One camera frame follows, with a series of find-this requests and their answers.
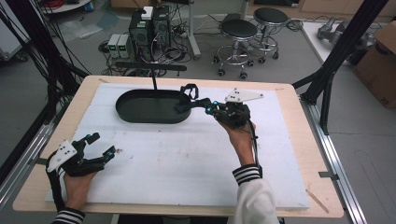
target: hand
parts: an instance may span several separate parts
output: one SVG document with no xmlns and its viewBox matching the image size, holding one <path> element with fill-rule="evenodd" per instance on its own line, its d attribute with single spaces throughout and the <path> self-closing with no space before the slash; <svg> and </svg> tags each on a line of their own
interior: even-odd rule
<svg viewBox="0 0 396 224">
<path fill-rule="evenodd" d="M 248 124 L 245 124 L 245 126 L 238 129 L 232 129 L 221 122 L 219 122 L 219 124 L 225 129 L 225 131 L 229 135 L 230 142 L 233 145 L 236 154 L 238 155 L 241 165 L 243 166 L 254 163 L 252 139 Z M 256 125 L 254 123 L 252 124 L 253 128 L 256 129 Z"/>
<path fill-rule="evenodd" d="M 81 210 L 87 202 L 88 191 L 93 177 L 97 174 L 91 173 L 84 176 L 71 177 L 64 175 L 64 184 L 67 192 L 66 207 Z"/>
</svg>

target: black oval tray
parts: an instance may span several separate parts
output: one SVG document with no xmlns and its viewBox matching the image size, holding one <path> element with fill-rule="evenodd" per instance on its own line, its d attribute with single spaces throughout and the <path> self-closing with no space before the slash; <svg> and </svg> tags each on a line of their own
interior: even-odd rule
<svg viewBox="0 0 396 224">
<path fill-rule="evenodd" d="M 185 113 L 177 113 L 174 109 L 179 103 L 190 101 L 180 91 L 169 90 L 132 90 L 119 97 L 116 109 L 121 119 L 133 123 L 180 123 L 189 117 L 191 110 Z"/>
</svg>

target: metal bracket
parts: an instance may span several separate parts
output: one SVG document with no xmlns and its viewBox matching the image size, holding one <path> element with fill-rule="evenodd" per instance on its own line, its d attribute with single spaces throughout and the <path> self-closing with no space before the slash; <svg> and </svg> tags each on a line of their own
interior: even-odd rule
<svg viewBox="0 0 396 224">
<path fill-rule="evenodd" d="M 237 88 L 233 89 L 233 91 L 225 98 L 226 102 L 233 103 L 242 103 L 249 100 L 256 100 L 263 98 L 264 95 L 262 93 L 256 93 L 253 91 L 244 91 L 238 90 Z"/>
<path fill-rule="evenodd" d="M 332 172 L 328 171 L 319 172 L 319 176 L 322 178 L 330 178 L 332 181 L 340 179 L 338 175 L 335 175 Z"/>
</svg>

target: desk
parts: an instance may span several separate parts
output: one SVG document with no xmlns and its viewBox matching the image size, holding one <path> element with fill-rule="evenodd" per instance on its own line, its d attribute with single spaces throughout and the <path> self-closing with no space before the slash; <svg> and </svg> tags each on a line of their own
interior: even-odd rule
<svg viewBox="0 0 396 224">
<path fill-rule="evenodd" d="M 41 158 L 46 159 L 59 146 L 63 139 L 72 139 L 87 107 L 90 105 L 96 89 L 101 83 L 150 84 L 146 77 L 86 77 L 74 100 L 67 108 L 57 129 L 53 133 Z M 277 210 L 280 217 L 341 217 L 344 214 L 330 178 L 321 178 L 318 172 L 326 171 L 317 143 L 305 118 L 304 111 L 294 88 L 289 84 L 253 83 L 233 81 L 213 81 L 198 79 L 159 78 L 159 86 L 181 86 L 195 83 L 198 87 L 243 88 L 253 90 L 275 91 L 283 118 L 287 124 L 294 153 L 301 169 L 306 193 L 311 207 L 307 210 Z M 35 165 L 32 173 L 24 183 L 13 208 L 17 211 L 55 211 L 55 205 L 44 201 L 50 183 L 43 165 Z M 232 207 L 141 205 L 141 204 L 106 204 L 90 203 L 84 209 L 92 213 L 121 214 L 162 214 L 195 216 L 231 216 Z"/>
</svg>

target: control box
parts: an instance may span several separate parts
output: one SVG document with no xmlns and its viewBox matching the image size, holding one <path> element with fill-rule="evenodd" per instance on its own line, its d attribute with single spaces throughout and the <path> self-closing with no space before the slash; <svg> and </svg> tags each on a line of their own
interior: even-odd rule
<svg viewBox="0 0 396 224">
<path fill-rule="evenodd" d="M 144 21 L 141 13 L 135 12 L 132 15 L 129 25 L 129 35 L 137 46 L 149 47 L 153 39 L 152 21 Z"/>
<path fill-rule="evenodd" d="M 117 43 L 117 49 L 121 58 L 129 58 L 132 53 L 132 42 L 129 35 L 121 35 Z"/>
<path fill-rule="evenodd" d="M 110 40 L 107 43 L 108 50 L 110 51 L 110 55 L 112 58 L 119 58 L 119 50 L 117 48 L 117 44 L 119 43 L 121 35 L 112 35 Z"/>
<path fill-rule="evenodd" d="M 171 25 L 169 21 L 169 6 L 158 7 L 152 17 L 154 33 L 157 39 L 157 48 L 171 47 Z"/>
</svg>

